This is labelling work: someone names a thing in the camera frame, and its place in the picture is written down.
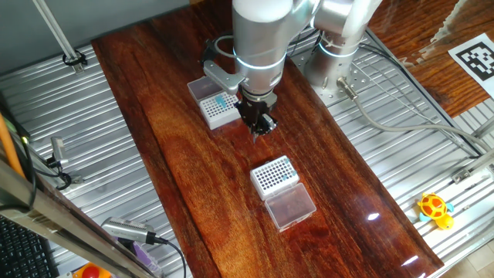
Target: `cable connector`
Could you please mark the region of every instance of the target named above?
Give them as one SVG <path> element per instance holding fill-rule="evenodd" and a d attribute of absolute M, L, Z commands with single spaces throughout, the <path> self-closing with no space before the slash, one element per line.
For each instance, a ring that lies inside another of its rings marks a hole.
<path fill-rule="evenodd" d="M 354 101 L 356 98 L 358 98 L 357 92 L 355 92 L 354 88 L 352 88 L 350 85 L 348 85 L 347 80 L 344 79 L 343 77 L 338 78 L 337 85 L 340 89 L 345 91 L 348 98 L 350 98 L 352 101 Z"/>

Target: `metal rod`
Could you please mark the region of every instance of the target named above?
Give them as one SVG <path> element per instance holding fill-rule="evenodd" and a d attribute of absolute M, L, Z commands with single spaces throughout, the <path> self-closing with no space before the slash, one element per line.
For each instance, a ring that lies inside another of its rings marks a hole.
<path fill-rule="evenodd" d="M 3 195 L 11 195 L 10 200 L 19 200 L 27 204 L 32 194 L 32 185 L 24 178 L 17 175 L 5 162 L 0 160 L 0 191 Z M 141 263 L 130 251 L 125 249 L 110 235 L 104 232 L 96 223 L 84 215 L 61 193 L 51 185 L 43 182 L 41 188 L 36 191 L 36 199 L 33 211 L 27 214 L 19 214 L 12 211 L 1 211 L 5 217 L 26 225 L 26 228 L 39 232 L 41 236 L 47 236 L 46 229 L 51 233 L 69 239 L 73 244 L 67 244 L 59 236 L 51 239 L 57 243 L 96 264 L 108 267 L 108 270 L 121 277 L 154 277 L 152 272 Z M 35 222 L 45 226 L 45 230 L 35 225 Z"/>
<path fill-rule="evenodd" d="M 59 23 L 56 21 L 55 17 L 53 16 L 52 11 L 50 11 L 50 9 L 48 8 L 48 5 L 46 4 L 45 0 L 32 0 L 32 1 L 34 2 L 34 5 L 38 9 L 43 19 L 45 19 L 47 26 L 52 31 L 56 41 L 60 44 L 62 51 L 65 53 L 69 61 L 79 59 L 76 51 L 70 45 L 69 40 L 67 40 L 67 38 L 63 34 L 63 31 L 60 28 Z M 73 66 L 73 68 L 77 74 L 84 72 L 83 65 L 81 64 L 77 64 Z"/>
<path fill-rule="evenodd" d="M 472 135 L 480 139 L 485 137 L 487 134 L 490 134 L 492 130 L 494 130 L 494 117 L 488 119 L 483 125 L 477 128 Z"/>

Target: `wooden table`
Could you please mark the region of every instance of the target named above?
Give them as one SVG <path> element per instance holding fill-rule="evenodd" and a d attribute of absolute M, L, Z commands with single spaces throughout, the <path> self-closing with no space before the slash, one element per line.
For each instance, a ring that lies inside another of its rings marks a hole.
<path fill-rule="evenodd" d="M 383 0 L 369 27 L 451 117 L 489 98 L 448 50 L 494 40 L 494 0 Z"/>
<path fill-rule="evenodd" d="M 441 260 L 291 62 L 276 88 L 274 132 L 253 144 L 240 120 L 208 129 L 186 84 L 204 75 L 204 41 L 232 27 L 229 2 L 204 1 L 93 41 L 195 277 L 436 271 Z M 218 63 L 232 70 L 230 59 Z M 249 171 L 282 155 L 317 211 L 279 233 Z"/>

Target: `metal bracket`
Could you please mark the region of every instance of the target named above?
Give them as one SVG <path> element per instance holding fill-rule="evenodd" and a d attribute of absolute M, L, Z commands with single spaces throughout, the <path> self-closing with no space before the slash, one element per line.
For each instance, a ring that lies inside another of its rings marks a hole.
<path fill-rule="evenodd" d="M 211 60 L 204 61 L 204 73 L 217 83 L 226 93 L 234 95 L 239 91 L 239 84 L 245 77 L 236 73 L 229 74 Z"/>
<path fill-rule="evenodd" d="M 494 171 L 494 149 L 485 153 L 477 160 L 464 167 L 462 170 L 456 172 L 451 179 L 454 183 L 458 184 L 465 179 L 473 176 L 474 174 L 488 168 L 490 171 Z"/>
<path fill-rule="evenodd" d="M 492 130 L 494 130 L 494 117 L 488 119 L 483 125 L 477 128 L 477 130 L 474 131 L 472 135 L 481 139 L 487 134 L 490 134 Z"/>

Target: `clear plastic box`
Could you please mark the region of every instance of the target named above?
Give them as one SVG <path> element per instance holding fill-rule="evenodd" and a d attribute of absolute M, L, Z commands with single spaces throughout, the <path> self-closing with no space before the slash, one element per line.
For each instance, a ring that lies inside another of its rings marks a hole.
<path fill-rule="evenodd" d="M 209 77 L 187 84 L 195 102 L 201 108 L 201 113 L 209 129 L 214 130 L 224 124 L 240 119 L 240 114 L 235 103 L 239 101 L 237 96 L 229 95 Z"/>
<path fill-rule="evenodd" d="M 316 211 L 316 206 L 302 183 L 266 199 L 265 205 L 279 232 L 302 222 Z"/>

